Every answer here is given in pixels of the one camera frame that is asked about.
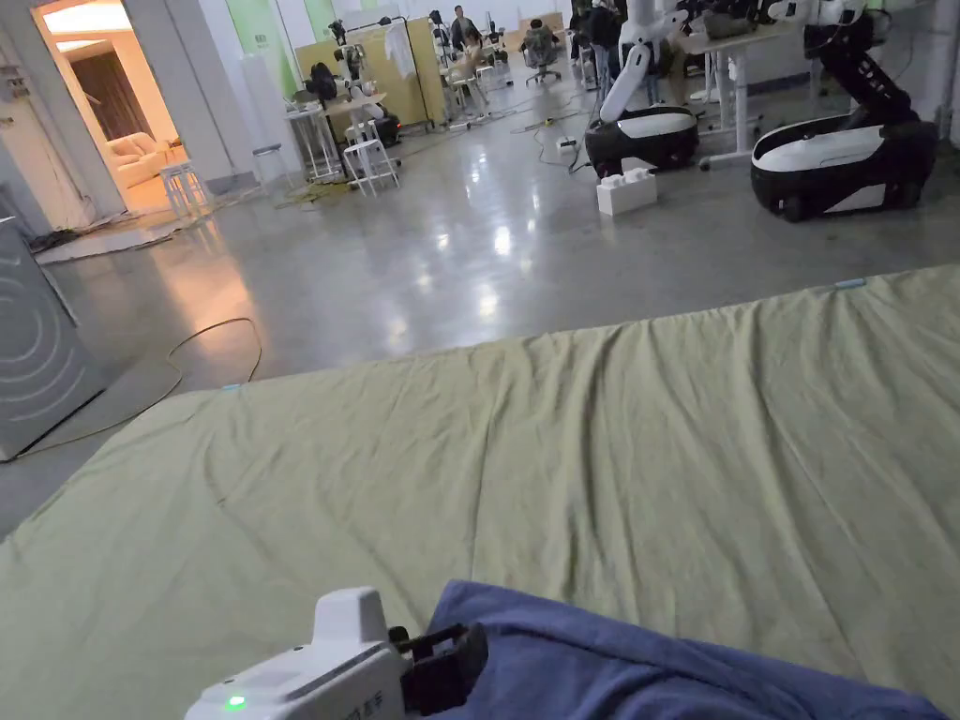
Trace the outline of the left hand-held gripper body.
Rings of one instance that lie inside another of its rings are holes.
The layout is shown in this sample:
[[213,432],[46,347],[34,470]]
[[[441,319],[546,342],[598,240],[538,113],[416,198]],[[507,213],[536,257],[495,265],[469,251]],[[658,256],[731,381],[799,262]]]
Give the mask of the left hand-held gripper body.
[[206,688],[187,719],[421,719],[449,699],[402,687],[413,671],[389,637],[381,594],[330,592],[314,609],[313,632],[296,645]]

